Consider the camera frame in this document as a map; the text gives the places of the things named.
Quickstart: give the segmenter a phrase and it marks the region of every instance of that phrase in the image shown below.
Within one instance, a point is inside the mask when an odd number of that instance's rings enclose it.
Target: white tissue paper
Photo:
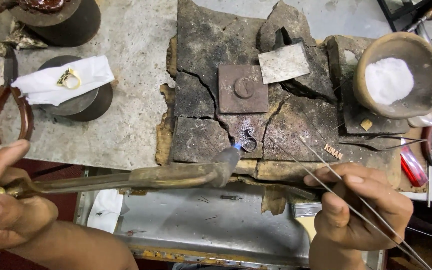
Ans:
[[[117,189],[101,190],[94,200],[87,226],[113,234],[121,214],[123,199]]]
[[[64,86],[57,86],[58,80],[68,68],[74,70],[81,79],[81,86],[77,89],[72,90]],[[114,81],[113,72],[107,57],[103,55],[19,77],[11,86],[19,88],[30,105],[53,104],[59,106],[64,101],[83,95],[112,81]],[[70,86],[76,85],[75,82],[77,79],[70,76],[68,84]]]

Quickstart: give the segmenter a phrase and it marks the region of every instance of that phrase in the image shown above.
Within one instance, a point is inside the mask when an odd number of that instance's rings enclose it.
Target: hand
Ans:
[[[29,178],[22,169],[9,168],[29,151],[29,142],[19,140],[0,150],[0,186]],[[48,228],[58,217],[58,208],[41,197],[16,200],[0,194],[0,249],[24,244]]]
[[[343,181],[328,168],[318,169],[314,174],[323,182],[336,182],[333,191],[342,199],[330,192],[322,196],[322,211],[314,220],[319,239],[329,240],[336,246],[348,250],[372,251],[394,248],[396,245],[393,242],[356,214],[351,213],[346,202],[391,236],[391,231],[385,228],[355,194],[366,198],[369,205],[373,206],[394,231],[404,238],[406,226],[413,213],[411,200],[391,188],[383,171],[365,168],[352,162],[336,164],[331,168],[343,178]],[[311,175],[304,178],[304,183],[312,187],[319,185]],[[392,238],[398,243],[401,242],[395,235]]]

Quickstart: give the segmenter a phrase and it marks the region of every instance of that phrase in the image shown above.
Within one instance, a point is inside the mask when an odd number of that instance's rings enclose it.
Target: gold ring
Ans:
[[[78,80],[78,84],[74,87],[68,86],[68,79],[71,76],[75,77]],[[68,68],[68,70],[64,71],[64,74],[59,78],[56,85],[59,87],[66,87],[68,89],[75,90],[81,86],[81,79],[79,78],[79,76],[77,75],[77,73],[74,70]]]

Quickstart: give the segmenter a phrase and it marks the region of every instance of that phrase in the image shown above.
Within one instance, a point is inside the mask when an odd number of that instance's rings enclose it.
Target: rusty metal plate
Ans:
[[[219,112],[222,114],[267,113],[268,85],[260,66],[219,65]]]

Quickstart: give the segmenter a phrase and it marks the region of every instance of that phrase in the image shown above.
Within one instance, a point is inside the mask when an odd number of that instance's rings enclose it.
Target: white powder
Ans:
[[[413,74],[404,60],[386,58],[366,67],[366,87],[372,99],[391,105],[407,97],[414,87]]]

